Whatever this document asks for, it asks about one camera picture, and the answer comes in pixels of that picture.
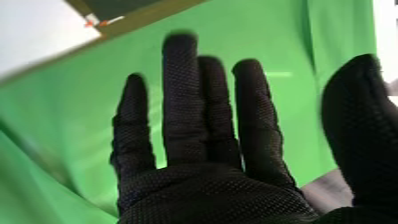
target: gloved hand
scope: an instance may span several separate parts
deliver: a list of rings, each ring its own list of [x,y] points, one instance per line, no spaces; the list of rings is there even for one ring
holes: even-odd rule
[[[396,129],[382,129],[382,133],[389,134],[389,142],[380,143],[386,150],[379,150],[384,158],[389,159],[384,163],[371,157],[380,139],[366,139],[373,145],[368,142],[366,145],[361,145],[363,136],[355,134],[363,133],[370,137],[366,132],[370,131],[371,136],[380,137],[379,130],[370,128],[373,123],[361,118],[347,119],[352,118],[352,114],[363,116],[361,108],[364,112],[379,111],[377,120],[371,122],[380,122],[387,111],[395,113],[395,110],[386,111],[373,106],[377,100],[371,98],[373,95],[368,94],[368,98],[359,98],[363,92],[370,91],[366,85],[364,88],[359,87],[363,85],[359,81],[364,76],[377,77],[379,72],[377,68],[373,70],[364,68],[368,75],[357,74],[364,66],[361,61],[366,61],[363,63],[370,63],[371,66],[375,65],[370,56],[354,61],[359,61],[352,62],[355,66],[348,64],[348,69],[343,68],[338,72],[327,86],[323,126],[343,174],[359,195],[355,199],[359,206],[338,209],[323,217],[318,217],[283,162],[283,135],[260,63],[256,60],[245,60],[233,70],[240,140],[236,141],[220,62],[212,57],[197,57],[196,38],[190,35],[174,35],[167,38],[164,45],[167,168],[156,169],[155,167],[146,86],[140,76],[133,74],[128,77],[114,118],[112,164],[119,178],[119,223],[293,224],[309,222],[366,223],[368,221],[375,223],[375,220],[389,223],[391,220],[396,221],[391,215],[396,200],[386,201],[387,198],[380,198],[382,201],[377,203],[379,197],[370,196],[373,194],[368,194],[366,190],[386,189],[387,193],[380,192],[379,195],[387,196],[396,189],[393,184],[396,174],[386,172],[386,166],[377,164],[387,164],[393,168],[395,159],[386,157],[396,155],[393,139],[398,137],[398,132]],[[341,91],[341,86],[348,85],[347,82],[352,86],[357,85],[357,88],[347,88]],[[348,122],[352,126],[338,124],[339,122]],[[355,167],[354,164],[370,165],[373,169],[379,169],[364,168],[366,171],[371,171],[370,177],[368,173],[357,172],[361,167]],[[387,185],[380,183],[379,187],[368,188],[363,184],[368,184],[368,180],[373,180],[377,175],[382,175],[382,179],[377,180],[387,181]]]
[[[238,137],[222,64],[197,57],[190,35],[164,44],[164,146],[155,168],[142,78],[128,77],[114,118],[112,164],[121,223],[244,223],[316,216],[283,162],[283,135],[261,66],[235,67]]]

